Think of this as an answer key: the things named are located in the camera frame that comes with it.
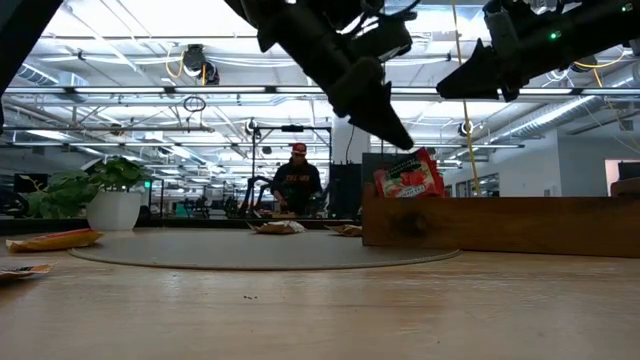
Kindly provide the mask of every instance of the yellow cable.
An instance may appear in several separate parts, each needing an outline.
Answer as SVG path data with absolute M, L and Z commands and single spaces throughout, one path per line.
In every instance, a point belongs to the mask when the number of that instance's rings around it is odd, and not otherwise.
M 456 11 L 456 0 L 451 0 L 453 8 L 453 23 L 456 28 L 456 47 L 458 48 L 458 64 L 462 66 L 462 52 L 460 51 L 460 33 L 458 32 L 458 12 Z M 469 120 L 469 109 L 467 108 L 467 100 L 462 99 L 464 108 L 464 127 L 467 131 L 467 147 L 469 148 L 469 160 L 471 161 L 471 169 L 473 170 L 473 184 L 475 185 L 475 196 L 480 196 L 480 181 L 478 180 L 478 169 L 476 168 L 476 157 L 473 154 L 473 141 L 471 139 L 471 121 Z
M 600 79 L 600 75 L 598 74 L 598 70 L 593 69 L 593 76 L 595 76 L 596 78 L 596 82 L 598 83 L 598 86 L 600 87 L 604 87 L 602 86 L 602 79 Z M 636 139 L 633 138 L 633 134 L 630 134 L 627 129 L 625 128 L 624 124 L 622 123 L 622 120 L 620 120 L 620 116 L 618 116 L 618 111 L 613 107 L 613 105 L 611 104 L 611 102 L 609 100 L 605 100 L 607 102 L 607 105 L 609 105 L 609 108 L 611 110 L 613 110 L 615 116 L 616 116 L 616 120 L 618 120 L 618 124 L 620 124 L 620 129 L 622 129 L 622 131 L 624 131 L 627 135 L 629 135 L 629 139 L 631 139 L 631 142 L 638 148 L 640 149 L 640 144 L 638 144 L 638 142 L 636 141 Z
M 602 65 L 587 65 L 587 64 L 579 63 L 577 61 L 574 61 L 573 63 L 576 64 L 576 65 L 580 65 L 582 67 L 588 68 L 588 69 L 602 69 L 602 68 L 605 68 L 607 66 L 611 66 L 613 64 L 616 64 L 616 63 L 620 62 L 620 60 L 622 60 L 623 57 L 624 57 L 624 52 L 622 54 L 620 54 L 620 57 L 618 59 L 613 60 L 610 63 L 606 63 L 606 64 L 602 64 Z
M 164 62 L 164 66 L 167 69 L 167 74 L 169 74 L 169 76 L 171 76 L 174 79 L 177 79 L 180 77 L 180 75 L 182 75 L 182 66 L 183 66 L 183 60 L 184 60 L 184 51 L 180 54 L 180 69 L 178 70 L 178 75 L 174 74 L 171 72 L 171 69 L 169 68 L 169 56 L 171 55 L 171 48 L 169 48 L 169 51 L 167 51 L 167 61 Z

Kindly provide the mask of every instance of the person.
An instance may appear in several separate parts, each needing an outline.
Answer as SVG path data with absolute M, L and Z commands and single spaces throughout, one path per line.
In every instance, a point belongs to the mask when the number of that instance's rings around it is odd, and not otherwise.
M 318 168 L 307 162 L 306 155 L 307 145 L 293 144 L 289 162 L 276 172 L 271 191 L 281 211 L 304 215 L 311 195 L 322 192 Z

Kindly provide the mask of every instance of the wooden table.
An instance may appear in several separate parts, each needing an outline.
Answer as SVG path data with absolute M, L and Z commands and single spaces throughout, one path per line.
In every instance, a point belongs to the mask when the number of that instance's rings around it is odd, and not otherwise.
M 638 359 L 640 260 L 465 253 L 326 272 L 129 267 L 65 252 L 0 286 L 2 359 Z

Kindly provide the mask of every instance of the wooden box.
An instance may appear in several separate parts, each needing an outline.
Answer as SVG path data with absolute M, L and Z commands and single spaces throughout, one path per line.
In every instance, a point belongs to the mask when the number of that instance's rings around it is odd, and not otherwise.
M 640 257 L 640 199 L 380 198 L 363 190 L 363 245 Z

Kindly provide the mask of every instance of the gray circular mat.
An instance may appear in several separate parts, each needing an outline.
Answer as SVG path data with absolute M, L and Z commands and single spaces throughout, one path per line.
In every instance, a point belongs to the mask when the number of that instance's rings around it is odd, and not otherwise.
M 261 235 L 251 230 L 167 229 L 101 239 L 69 253 L 86 260 L 166 268 L 317 270 L 416 264 L 460 251 L 368 247 L 360 238 L 327 231 Z

